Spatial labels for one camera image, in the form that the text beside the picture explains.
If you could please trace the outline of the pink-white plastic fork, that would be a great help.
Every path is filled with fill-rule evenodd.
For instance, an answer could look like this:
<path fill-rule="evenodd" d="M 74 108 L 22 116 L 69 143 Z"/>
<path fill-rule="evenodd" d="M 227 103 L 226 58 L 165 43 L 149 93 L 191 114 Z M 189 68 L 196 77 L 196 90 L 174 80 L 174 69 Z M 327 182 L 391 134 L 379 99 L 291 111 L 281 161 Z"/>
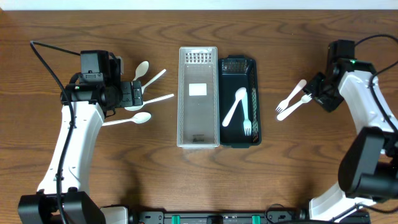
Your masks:
<path fill-rule="evenodd" d="M 289 94 L 289 96 L 288 96 L 286 99 L 282 100 L 282 101 L 278 104 L 277 108 L 275 109 L 276 112 L 278 112 L 278 113 L 283 112 L 283 110 L 285 110 L 285 109 L 287 108 L 287 106 L 289 105 L 290 100 L 291 100 L 299 91 L 301 91 L 301 90 L 305 87 L 306 84 L 307 84 L 307 81 L 306 81 L 306 80 L 300 80 L 300 81 L 298 82 L 298 84 L 294 87 L 294 89 L 291 91 L 291 93 Z"/>

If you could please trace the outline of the pink-white plastic spoon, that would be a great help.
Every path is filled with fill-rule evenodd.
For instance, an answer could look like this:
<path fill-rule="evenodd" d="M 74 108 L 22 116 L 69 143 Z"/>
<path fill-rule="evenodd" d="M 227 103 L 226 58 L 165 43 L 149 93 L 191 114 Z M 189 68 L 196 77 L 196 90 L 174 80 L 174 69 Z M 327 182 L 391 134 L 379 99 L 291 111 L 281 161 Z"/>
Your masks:
<path fill-rule="evenodd" d="M 222 121 L 222 126 L 223 127 L 227 127 L 234 115 L 234 112 L 236 110 L 236 107 L 238 105 L 238 103 L 244 98 L 246 94 L 246 88 L 245 87 L 241 87 L 239 89 L 236 90 L 235 92 L 235 101 L 233 103 L 233 105 L 231 106 L 231 108 L 229 109 L 228 113 L 226 114 L 226 116 L 224 117 L 224 120 Z"/>

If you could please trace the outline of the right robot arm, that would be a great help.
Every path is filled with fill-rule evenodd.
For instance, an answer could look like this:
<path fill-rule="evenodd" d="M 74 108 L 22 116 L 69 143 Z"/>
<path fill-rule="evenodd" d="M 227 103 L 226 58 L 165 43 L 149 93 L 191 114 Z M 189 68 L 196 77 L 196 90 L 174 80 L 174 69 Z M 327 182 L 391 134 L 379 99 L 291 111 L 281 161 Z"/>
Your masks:
<path fill-rule="evenodd" d="M 331 112 L 346 102 L 357 137 L 338 169 L 338 181 L 309 203 L 312 220 L 339 222 L 360 208 L 397 198 L 397 119 L 378 86 L 373 65 L 349 57 L 328 62 L 305 91 Z"/>

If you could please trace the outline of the mint green plastic fork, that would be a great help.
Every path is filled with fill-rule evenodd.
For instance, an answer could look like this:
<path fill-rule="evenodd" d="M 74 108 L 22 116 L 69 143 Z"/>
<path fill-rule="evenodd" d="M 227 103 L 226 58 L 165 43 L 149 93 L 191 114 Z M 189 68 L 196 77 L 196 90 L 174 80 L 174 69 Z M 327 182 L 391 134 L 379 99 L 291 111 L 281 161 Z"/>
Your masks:
<path fill-rule="evenodd" d="M 241 100 L 242 107 L 243 107 L 243 128 L 245 136 L 250 136 L 252 133 L 252 123 L 249 119 L 249 105 L 248 105 L 248 93 L 245 93 L 243 99 Z"/>

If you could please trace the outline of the cream plastic fork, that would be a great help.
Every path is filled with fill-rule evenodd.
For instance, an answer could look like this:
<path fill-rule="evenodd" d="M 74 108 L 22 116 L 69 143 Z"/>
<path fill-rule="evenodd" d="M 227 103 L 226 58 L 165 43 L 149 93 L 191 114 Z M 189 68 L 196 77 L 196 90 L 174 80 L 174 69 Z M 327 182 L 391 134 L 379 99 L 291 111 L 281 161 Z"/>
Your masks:
<path fill-rule="evenodd" d="M 279 113 L 277 115 L 277 120 L 278 121 L 284 120 L 291 113 L 293 113 L 299 106 L 301 106 L 302 104 L 306 104 L 306 103 L 308 103 L 311 100 L 312 100 L 312 95 L 311 94 L 303 95 L 303 97 L 301 97 L 300 101 L 296 102 L 294 105 L 290 106 L 289 108 L 287 108 L 283 112 Z"/>

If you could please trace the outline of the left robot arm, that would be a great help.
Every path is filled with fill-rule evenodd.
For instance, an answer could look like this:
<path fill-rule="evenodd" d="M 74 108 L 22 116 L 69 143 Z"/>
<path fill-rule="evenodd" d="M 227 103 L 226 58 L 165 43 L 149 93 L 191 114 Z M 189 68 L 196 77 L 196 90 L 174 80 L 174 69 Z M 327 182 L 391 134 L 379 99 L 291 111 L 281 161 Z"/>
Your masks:
<path fill-rule="evenodd" d="M 89 196 L 89 175 L 96 138 L 104 125 L 105 100 L 130 89 L 119 76 L 109 82 L 86 81 L 76 73 L 62 92 L 62 127 L 52 161 L 37 193 L 18 204 L 22 223 L 137 223 L 123 205 L 99 208 Z"/>

